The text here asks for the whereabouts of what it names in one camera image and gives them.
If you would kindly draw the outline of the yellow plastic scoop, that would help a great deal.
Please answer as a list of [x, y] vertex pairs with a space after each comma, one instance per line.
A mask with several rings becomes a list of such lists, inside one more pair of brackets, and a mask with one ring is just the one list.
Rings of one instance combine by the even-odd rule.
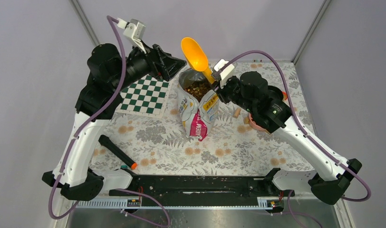
[[209, 61], [201, 46], [191, 37], [184, 37], [181, 40], [181, 49], [191, 69], [202, 72], [208, 82], [212, 85], [215, 79]]

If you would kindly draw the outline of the cat food bag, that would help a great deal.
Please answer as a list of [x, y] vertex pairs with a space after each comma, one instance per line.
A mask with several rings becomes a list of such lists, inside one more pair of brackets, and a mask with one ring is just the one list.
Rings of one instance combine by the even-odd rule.
[[177, 80], [177, 109], [188, 138], [205, 139], [218, 117], [220, 100], [203, 73], [187, 69]]

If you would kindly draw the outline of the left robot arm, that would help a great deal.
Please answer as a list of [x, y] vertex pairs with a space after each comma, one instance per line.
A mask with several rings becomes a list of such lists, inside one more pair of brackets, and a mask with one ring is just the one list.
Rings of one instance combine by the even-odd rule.
[[121, 189], [134, 195], [139, 183], [125, 170], [94, 171], [89, 167], [95, 146], [123, 98], [116, 88], [129, 87], [145, 76], [170, 81], [186, 61], [164, 52], [159, 45], [134, 47], [122, 59], [115, 45], [95, 47], [87, 60], [87, 85], [76, 102], [76, 114], [66, 150], [57, 167], [45, 172], [42, 180], [60, 189], [68, 200], [90, 201], [104, 191]]

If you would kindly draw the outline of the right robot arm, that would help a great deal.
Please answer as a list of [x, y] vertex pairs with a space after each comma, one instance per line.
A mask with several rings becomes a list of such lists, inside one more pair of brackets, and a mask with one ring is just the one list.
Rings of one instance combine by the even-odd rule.
[[212, 88], [223, 103], [232, 102], [246, 110], [256, 126], [288, 143], [313, 167], [311, 171], [272, 169], [264, 182], [266, 193], [275, 196], [282, 190], [309, 192], [329, 205], [343, 197], [361, 162], [334, 152], [296, 121], [279, 88], [269, 85], [255, 71], [239, 78], [232, 76], [225, 83], [216, 82]]

